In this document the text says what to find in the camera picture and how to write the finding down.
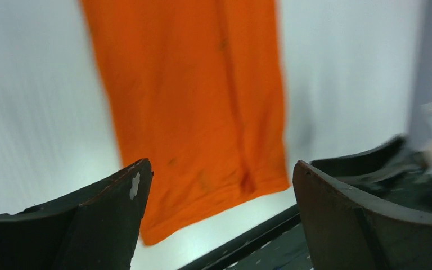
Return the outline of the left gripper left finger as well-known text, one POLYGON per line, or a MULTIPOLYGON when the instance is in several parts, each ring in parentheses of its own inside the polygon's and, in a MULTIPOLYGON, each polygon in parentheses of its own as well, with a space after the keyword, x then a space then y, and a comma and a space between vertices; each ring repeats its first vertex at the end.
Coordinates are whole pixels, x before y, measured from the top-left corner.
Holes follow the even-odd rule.
POLYGON ((17 214, 0 214, 0 269, 130 269, 153 178, 148 159, 17 214))

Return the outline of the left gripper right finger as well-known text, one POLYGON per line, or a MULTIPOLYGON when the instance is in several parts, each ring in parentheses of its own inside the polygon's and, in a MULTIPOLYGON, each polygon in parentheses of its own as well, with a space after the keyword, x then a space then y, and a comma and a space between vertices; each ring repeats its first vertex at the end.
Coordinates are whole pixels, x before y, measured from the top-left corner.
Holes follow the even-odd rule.
POLYGON ((432 213, 298 161, 293 187, 315 269, 432 269, 432 213))

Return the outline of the orange t shirt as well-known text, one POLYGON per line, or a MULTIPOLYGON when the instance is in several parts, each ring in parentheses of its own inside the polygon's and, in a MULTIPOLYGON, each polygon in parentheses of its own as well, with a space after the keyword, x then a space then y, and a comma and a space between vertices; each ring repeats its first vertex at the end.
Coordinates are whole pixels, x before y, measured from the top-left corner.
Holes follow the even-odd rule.
POLYGON ((152 246, 289 187, 275 1, 81 1, 123 165, 155 176, 152 246))

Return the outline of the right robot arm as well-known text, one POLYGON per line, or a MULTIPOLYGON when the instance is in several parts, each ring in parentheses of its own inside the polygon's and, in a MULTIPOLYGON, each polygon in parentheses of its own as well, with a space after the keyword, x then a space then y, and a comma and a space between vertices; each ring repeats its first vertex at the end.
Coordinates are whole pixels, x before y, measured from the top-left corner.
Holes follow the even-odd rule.
MULTIPOLYGON (((421 106, 432 133, 432 102, 421 106)), ((369 194, 432 212, 432 140, 423 150, 396 135, 371 150, 311 161, 322 172, 369 194)))

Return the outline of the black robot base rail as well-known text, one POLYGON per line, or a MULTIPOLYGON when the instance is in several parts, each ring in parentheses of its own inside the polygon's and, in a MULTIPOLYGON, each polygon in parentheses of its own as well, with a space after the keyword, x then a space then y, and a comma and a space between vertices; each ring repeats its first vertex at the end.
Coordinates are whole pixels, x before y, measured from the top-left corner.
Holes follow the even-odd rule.
POLYGON ((289 207, 181 269, 313 269, 298 206, 289 207))

